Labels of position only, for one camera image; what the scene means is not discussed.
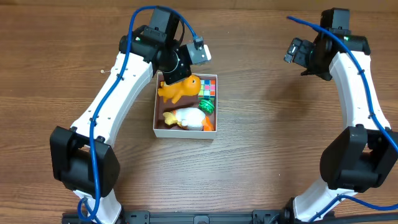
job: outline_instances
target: open box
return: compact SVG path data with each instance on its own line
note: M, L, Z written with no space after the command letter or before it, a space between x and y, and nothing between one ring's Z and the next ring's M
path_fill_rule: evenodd
M198 96L182 96L181 99L173 104L171 100L166 103L163 102L161 96L157 94L160 88L160 82L164 81L163 74L157 73L157 88L155 96L155 113L154 113L154 132L158 138L194 138L194 139L215 139L217 134L217 110L218 110L218 80L217 75L208 74L194 74L201 80L215 80L216 90L214 99L214 112L213 114L206 114L214 126L214 131L189 131L180 128L178 125L168 126L164 123L163 112L170 112L172 110L194 107L197 108L200 102Z

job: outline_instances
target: blue tube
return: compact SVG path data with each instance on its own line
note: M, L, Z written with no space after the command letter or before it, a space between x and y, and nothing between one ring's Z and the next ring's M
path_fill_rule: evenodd
M384 137L390 142L391 146L396 150L396 152L398 153L398 146L397 144L394 142L394 140L391 138L391 136L388 134L388 132L384 129L383 126L381 126L379 120L376 118L376 115L374 114L374 109L373 109L373 103L372 103L372 98L371 98L371 92L369 89L369 84L368 81L366 79L364 70L362 70L360 64L358 63L358 61L356 60L355 56L353 55L353 53L349 50L349 48L347 48L347 46L345 46L345 44L339 39L337 38L334 34L332 34L331 32L329 32L328 30L316 25L316 24L312 24L310 22L307 21L303 21L301 19L297 19L294 18L292 16L288 16L287 17L290 20L293 20L295 22L298 22L299 24L303 24L306 26L311 27L313 30L317 31L317 32L322 32L324 34L326 34L327 36L329 36L330 38L332 38L334 41L336 41L340 47L342 47L347 54L351 57L352 61L355 64L355 67L358 69L359 73L361 74L361 78L363 81L363 85L365 88L365 92L366 92L366 99L368 100L368 106L369 106L369 112L370 112L370 116L372 117L372 120L374 122L374 124L377 126L377 128L380 130L380 132L384 135ZM337 201L343 199L343 198L347 198L350 199L356 203L359 203L361 205L364 205L368 208L372 208L375 210L379 210L379 211L391 211L391 210L395 210L398 209L398 204L397 205L392 205L392 206L385 206L385 207L381 207L381 206L377 206L377 205L372 205L370 203L364 202L360 199L356 199L354 197L351 196L347 196L347 195L338 195L336 198L334 198L324 209L322 209L320 212L318 212L316 215L314 215L309 222L313 222L315 219L317 219L318 217L321 217L326 211L328 211Z
M122 69L121 72L119 74L119 76L117 77L116 81L113 83L113 85L111 86L111 88L108 90L108 92L106 92L106 94L104 95L104 97L102 98L102 100L100 101L100 103L98 104L97 108L95 109L95 112L93 114L93 119L90 122L90 155L91 155L91 162L93 164L93 175L94 175L94 185L95 185L95 206L94 209L91 211L91 208L88 206L87 204L87 198L82 198L79 203L78 203L78 208L77 208L77 213L79 216L80 220L89 222L91 220L95 220L97 223L101 223L98 218L96 217L96 214L98 212L98 209L100 207L100 200L101 200L101 187L100 187L100 178L99 178L99 174L98 174L98 164L97 164L97 159L96 159L96 151L95 151L95 140L94 140L94 127L96 125L96 119L100 113L100 110L102 108L102 106L105 104L106 100L109 98L109 96L112 94L113 90L117 87L117 85L119 84L120 80L123 77L124 71L126 69L127 66L127 62L129 60L129 52L131 49L131 39L132 39L132 28L134 25L134 20L136 19L136 16L138 15L139 12L144 11L144 10L149 10L149 9L156 9L156 8L161 8L161 9L165 9L167 11L172 11L175 14L177 14L180 19L183 21L184 24L187 25L187 27L190 29L191 33L192 33L192 37L195 40L196 38L196 33L195 31L193 31L192 27L190 26L190 24L188 23L188 21L177 11L175 11L174 9L171 9L169 7L165 7L165 6L144 6L141 7L139 9L137 9L134 14L131 17L131 21L130 21L130 26L129 26L129 32L127 35L127 50L126 50L126 56L124 57L124 61L123 61L123 65L122 65ZM82 204L85 203L85 207L89 212L89 216L85 217L84 214L82 214L81 212L81 206Z

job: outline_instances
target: wood grain tabletop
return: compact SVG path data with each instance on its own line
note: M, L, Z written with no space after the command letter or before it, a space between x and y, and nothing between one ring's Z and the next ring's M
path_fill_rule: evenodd
M49 137L90 105L127 34L133 8L0 6L0 223L60 223L78 197L53 178ZM204 36L213 60L196 73L218 75L218 137L156 139L155 80L139 94L114 151L116 196L126 210L221 212L280 209L320 175L323 150L343 128L333 81L301 77L283 57L321 11L207 9L180 12ZM148 24L143 12L136 27ZM398 126L398 14L351 12L353 34L368 38L377 97ZM187 34L185 41L191 37ZM395 167L358 198L398 202ZM338 216L372 213L343 202Z

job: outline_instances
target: puzzle cube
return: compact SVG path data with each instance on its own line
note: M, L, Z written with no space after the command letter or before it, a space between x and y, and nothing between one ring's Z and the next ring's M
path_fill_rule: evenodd
M200 80L201 88L198 99L206 99L214 102L216 98L216 80Z

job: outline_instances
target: green ball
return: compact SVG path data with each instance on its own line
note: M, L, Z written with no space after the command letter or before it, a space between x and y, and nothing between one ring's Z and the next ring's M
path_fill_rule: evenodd
M208 114L212 114L214 112L214 108L215 107L210 100L201 100L199 103L199 109Z

